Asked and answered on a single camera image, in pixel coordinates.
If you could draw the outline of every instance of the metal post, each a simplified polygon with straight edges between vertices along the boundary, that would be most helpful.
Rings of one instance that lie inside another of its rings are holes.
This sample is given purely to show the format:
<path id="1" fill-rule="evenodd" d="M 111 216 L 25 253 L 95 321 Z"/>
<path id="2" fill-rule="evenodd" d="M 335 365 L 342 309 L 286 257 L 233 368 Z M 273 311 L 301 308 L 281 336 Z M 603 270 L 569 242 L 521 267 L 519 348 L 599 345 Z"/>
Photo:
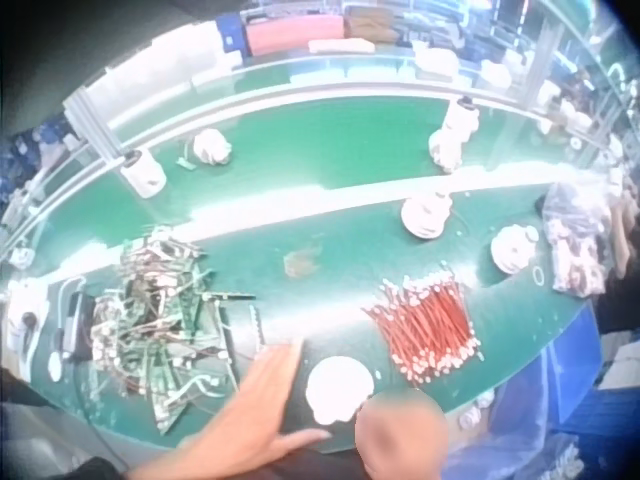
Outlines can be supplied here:
<path id="1" fill-rule="evenodd" d="M 602 122 L 600 122 L 600 125 L 594 132 L 592 138 L 596 144 L 605 144 L 605 148 L 608 148 L 609 146 L 605 142 L 607 134 L 611 132 L 613 124 L 618 119 L 620 114 L 623 113 L 624 109 L 622 108 L 622 105 L 615 102 L 608 109 L 605 107 L 603 108 L 603 110 L 605 110 L 605 113 L 602 116 Z M 578 158 L 576 159 L 577 165 L 580 165 L 583 168 L 590 167 L 595 161 L 598 153 L 598 147 L 592 144 L 588 144 L 582 150 L 582 152 L 580 152 L 580 155 L 578 155 Z"/>
<path id="2" fill-rule="evenodd" d="M 551 73 L 554 54 L 558 50 L 564 30 L 564 24 L 557 19 L 548 16 L 545 18 L 533 62 L 529 67 L 518 102 L 523 110 L 530 110 L 534 106 L 542 84 Z"/>
<path id="3" fill-rule="evenodd" d="M 103 120 L 85 87 L 80 87 L 64 102 L 65 115 L 76 132 L 82 135 L 106 161 L 123 153 L 122 143 Z"/>

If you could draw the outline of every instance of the white round component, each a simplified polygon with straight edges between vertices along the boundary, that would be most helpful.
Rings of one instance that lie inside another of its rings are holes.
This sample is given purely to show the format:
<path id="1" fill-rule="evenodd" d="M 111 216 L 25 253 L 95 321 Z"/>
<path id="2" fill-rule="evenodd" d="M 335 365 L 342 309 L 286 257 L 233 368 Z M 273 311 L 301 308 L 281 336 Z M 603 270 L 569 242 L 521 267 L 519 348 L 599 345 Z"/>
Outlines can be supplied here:
<path id="1" fill-rule="evenodd" d="M 524 233 L 530 242 L 538 243 L 538 240 L 540 240 L 540 234 L 538 233 L 538 230 L 536 230 L 536 227 L 528 225 L 525 227 Z"/>
<path id="2" fill-rule="evenodd" d="M 162 165 L 156 162 L 146 148 L 140 148 L 125 155 L 120 173 L 142 198 L 153 197 L 167 183 Z"/>
<path id="3" fill-rule="evenodd" d="M 486 392 L 478 395 L 478 398 L 476 398 L 476 405 L 478 406 L 478 408 L 489 408 L 495 398 L 496 394 L 494 390 L 487 390 Z"/>
<path id="4" fill-rule="evenodd" d="M 11 255 L 9 256 L 9 263 L 16 267 L 18 270 L 24 270 L 31 266 L 35 257 L 35 250 L 26 247 L 16 247 L 11 251 Z"/>
<path id="5" fill-rule="evenodd" d="M 49 363 L 47 364 L 51 381 L 58 383 L 62 379 L 62 356 L 60 352 L 54 350 L 49 355 Z"/>
<path id="6" fill-rule="evenodd" d="M 410 198 L 402 206 L 402 223 L 418 238 L 439 237 L 451 213 L 452 203 L 449 194 L 444 192 Z"/>
<path id="7" fill-rule="evenodd" d="M 460 424 L 460 428 L 463 430 L 471 430 L 480 423 L 480 420 L 482 420 L 482 412 L 474 405 L 460 415 L 458 423 Z"/>
<path id="8" fill-rule="evenodd" d="M 206 128 L 193 139 L 193 152 L 203 163 L 225 164 L 231 155 L 231 144 L 214 128 Z"/>
<path id="9" fill-rule="evenodd" d="M 491 241 L 491 256 L 496 266 L 508 275 L 525 268 L 535 255 L 540 236 L 531 226 L 505 227 Z"/>
<path id="10" fill-rule="evenodd" d="M 582 148 L 582 140 L 580 140 L 578 137 L 571 137 L 569 145 L 571 145 L 571 148 L 573 148 L 574 150 L 580 150 Z"/>
<path id="11" fill-rule="evenodd" d="M 373 377 L 362 363 L 338 356 L 325 358 L 311 370 L 305 396 L 315 421 L 330 425 L 351 420 L 373 390 Z"/>

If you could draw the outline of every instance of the finger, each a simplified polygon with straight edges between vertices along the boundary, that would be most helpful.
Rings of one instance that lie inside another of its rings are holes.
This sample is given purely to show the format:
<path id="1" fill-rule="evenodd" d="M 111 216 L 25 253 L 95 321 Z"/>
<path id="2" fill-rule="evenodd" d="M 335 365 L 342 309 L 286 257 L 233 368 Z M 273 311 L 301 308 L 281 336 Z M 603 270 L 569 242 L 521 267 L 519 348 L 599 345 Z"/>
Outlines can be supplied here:
<path id="1" fill-rule="evenodd" d="M 309 428 L 279 437 L 274 446 L 279 453 L 287 455 L 294 450 L 304 448 L 316 442 L 328 440 L 329 438 L 331 438 L 331 434 L 326 430 Z"/>
<path id="2" fill-rule="evenodd" d="M 282 405 L 282 408 L 284 408 L 291 394 L 293 380 L 298 371 L 298 364 L 302 355 L 302 345 L 303 340 L 297 340 L 289 345 L 283 356 L 282 364 L 278 366 L 278 370 L 275 372 L 277 374 L 277 388 L 274 390 L 274 402 L 276 405 Z"/>
<path id="3" fill-rule="evenodd" d="M 249 366 L 249 370 L 247 370 L 247 374 L 244 377 L 244 380 L 240 384 L 240 388 L 253 388 L 255 383 L 259 381 L 265 374 L 271 370 L 271 365 L 273 364 L 273 359 L 277 355 L 281 354 L 280 347 L 267 347 L 256 357 L 253 363 Z"/>

